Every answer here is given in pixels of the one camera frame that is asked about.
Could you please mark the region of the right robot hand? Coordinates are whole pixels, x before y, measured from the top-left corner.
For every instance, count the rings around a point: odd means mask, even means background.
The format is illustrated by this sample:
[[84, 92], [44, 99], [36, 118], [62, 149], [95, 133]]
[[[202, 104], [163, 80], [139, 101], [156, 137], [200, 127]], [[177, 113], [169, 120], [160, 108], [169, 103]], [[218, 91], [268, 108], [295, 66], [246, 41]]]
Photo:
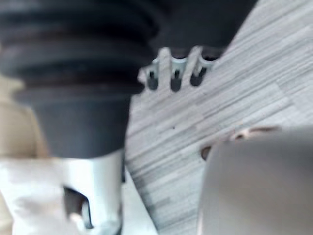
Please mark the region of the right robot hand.
[[[67, 216], [88, 235], [119, 235], [125, 137], [132, 96], [158, 88], [158, 51], [171, 51], [181, 89], [201, 85], [256, 5], [254, 0], [3, 0], [0, 72], [24, 83], [14, 99], [36, 114], [60, 158]], [[146, 85], [138, 80], [146, 71]]]

